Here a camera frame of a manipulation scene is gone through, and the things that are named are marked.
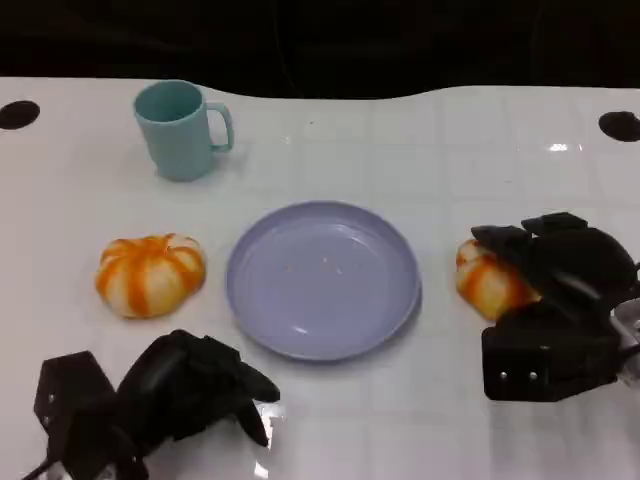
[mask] plate rim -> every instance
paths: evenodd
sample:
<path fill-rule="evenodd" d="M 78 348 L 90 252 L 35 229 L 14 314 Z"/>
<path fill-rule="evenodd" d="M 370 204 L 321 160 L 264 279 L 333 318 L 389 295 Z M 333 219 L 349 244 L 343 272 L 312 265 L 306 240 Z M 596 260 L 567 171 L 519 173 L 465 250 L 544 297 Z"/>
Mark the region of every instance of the plate rim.
<path fill-rule="evenodd" d="M 333 355 L 333 356 L 318 356 L 318 355 L 306 355 L 301 353 L 291 353 L 280 348 L 275 348 L 272 345 L 269 345 L 267 342 L 263 342 L 260 338 L 258 338 L 256 335 L 253 335 L 247 328 L 245 328 L 245 326 L 243 325 L 242 317 L 238 314 L 237 305 L 235 305 L 235 303 L 232 301 L 232 295 L 230 294 L 231 282 L 232 282 L 231 265 L 238 263 L 237 257 L 240 254 L 239 253 L 240 247 L 243 243 L 243 240 L 247 238 L 251 234 L 251 232 L 257 230 L 261 225 L 269 221 L 269 219 L 271 219 L 274 216 L 277 216 L 283 211 L 291 210 L 295 208 L 322 207 L 322 206 L 360 210 L 361 212 L 371 215 L 375 217 L 378 221 L 382 222 L 387 228 L 389 228 L 393 232 L 393 234 L 397 235 L 397 237 L 400 239 L 404 249 L 406 250 L 406 253 L 410 258 L 411 267 L 413 269 L 412 273 L 415 275 L 415 278 L 416 278 L 416 282 L 414 283 L 414 286 L 413 286 L 411 302 L 407 308 L 407 311 L 403 314 L 402 318 L 394 325 L 394 327 L 391 330 L 389 330 L 389 332 L 387 332 L 385 335 L 382 335 L 380 339 L 378 339 L 376 342 L 366 347 L 359 348 L 357 350 L 352 351 L 351 353 Z M 226 271 L 225 271 L 225 291 L 226 291 L 225 293 L 226 293 L 227 304 L 229 305 L 234 317 L 234 323 L 236 323 L 240 331 L 244 335 L 249 337 L 253 342 L 257 343 L 263 348 L 266 348 L 269 351 L 275 352 L 279 355 L 292 358 L 295 360 L 303 360 L 308 362 L 334 362 L 334 361 L 354 358 L 366 352 L 374 350 L 375 348 L 385 343 L 393 335 L 395 335 L 398 332 L 398 330 L 400 330 L 402 326 L 404 326 L 407 323 L 407 321 L 411 318 L 411 316 L 414 314 L 414 312 L 418 308 L 418 303 L 420 302 L 420 299 L 422 297 L 421 295 L 422 278 L 421 278 L 420 272 L 421 272 L 420 264 L 418 263 L 418 260 L 413 252 L 413 249 L 411 248 L 411 244 L 409 243 L 407 238 L 391 222 L 384 219 L 381 215 L 378 215 L 377 213 L 369 210 L 368 208 L 360 207 L 347 202 L 341 202 L 337 200 L 311 200 L 306 202 L 293 203 L 290 205 L 286 205 L 284 207 L 277 208 L 272 212 L 269 212 L 266 215 L 263 215 L 262 217 L 260 217 L 248 229 L 246 229 L 242 233 L 242 235 L 240 235 L 235 245 L 233 246 L 233 249 L 231 250 L 231 254 L 229 255 L 229 258 L 227 259 Z"/>

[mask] black circle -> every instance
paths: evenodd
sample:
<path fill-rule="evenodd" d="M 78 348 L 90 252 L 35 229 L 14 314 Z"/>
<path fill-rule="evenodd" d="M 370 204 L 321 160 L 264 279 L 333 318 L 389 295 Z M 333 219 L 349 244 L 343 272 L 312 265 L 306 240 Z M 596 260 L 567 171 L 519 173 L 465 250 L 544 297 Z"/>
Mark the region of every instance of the black circle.
<path fill-rule="evenodd" d="M 40 107 L 30 100 L 20 100 L 0 108 L 0 128 L 17 130 L 26 127 L 40 115 Z"/>
<path fill-rule="evenodd" d="M 631 112 L 609 112 L 598 120 L 605 135 L 621 142 L 640 140 L 640 120 Z"/>

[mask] mug handle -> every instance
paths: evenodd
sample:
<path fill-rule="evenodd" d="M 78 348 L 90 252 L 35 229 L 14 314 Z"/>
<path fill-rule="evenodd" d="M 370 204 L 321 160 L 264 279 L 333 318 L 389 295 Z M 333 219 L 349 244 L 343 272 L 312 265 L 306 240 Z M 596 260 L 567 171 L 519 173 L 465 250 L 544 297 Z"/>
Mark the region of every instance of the mug handle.
<path fill-rule="evenodd" d="M 211 150 L 214 152 L 228 152 L 233 148 L 233 144 L 235 142 L 231 113 L 229 113 L 229 109 L 223 103 L 207 103 L 207 110 L 215 110 L 216 112 L 219 112 L 220 115 L 222 115 L 225 127 L 227 127 L 227 144 L 211 145 Z"/>

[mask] robotic arm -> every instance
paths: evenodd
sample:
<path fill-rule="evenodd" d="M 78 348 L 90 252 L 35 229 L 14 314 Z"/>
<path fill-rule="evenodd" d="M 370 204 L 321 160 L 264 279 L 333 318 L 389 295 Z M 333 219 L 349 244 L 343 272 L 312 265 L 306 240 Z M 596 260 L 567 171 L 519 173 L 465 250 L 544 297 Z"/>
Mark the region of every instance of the robotic arm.
<path fill-rule="evenodd" d="M 49 435 L 47 459 L 25 479 L 61 462 L 74 480 L 94 480 L 107 469 L 118 480 L 145 480 L 142 459 L 165 440 L 228 416 L 267 446 L 254 399 L 276 402 L 280 391 L 233 348 L 182 330 L 156 339 L 117 390 L 90 352 L 46 360 L 34 411 Z"/>

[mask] toy pumpkin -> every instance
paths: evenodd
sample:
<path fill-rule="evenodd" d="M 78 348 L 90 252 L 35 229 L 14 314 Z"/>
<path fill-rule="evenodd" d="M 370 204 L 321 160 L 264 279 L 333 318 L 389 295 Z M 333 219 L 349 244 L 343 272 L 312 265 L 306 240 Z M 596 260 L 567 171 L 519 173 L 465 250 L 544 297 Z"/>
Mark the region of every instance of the toy pumpkin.
<path fill-rule="evenodd" d="M 118 239 L 102 252 L 95 284 L 116 313 L 148 318 L 176 309 L 200 288 L 205 271 L 204 252 L 190 237 Z"/>
<path fill-rule="evenodd" d="M 456 267 L 456 287 L 462 298 L 493 322 L 507 310 L 540 299 L 515 269 L 482 248 L 476 240 L 460 246 Z"/>

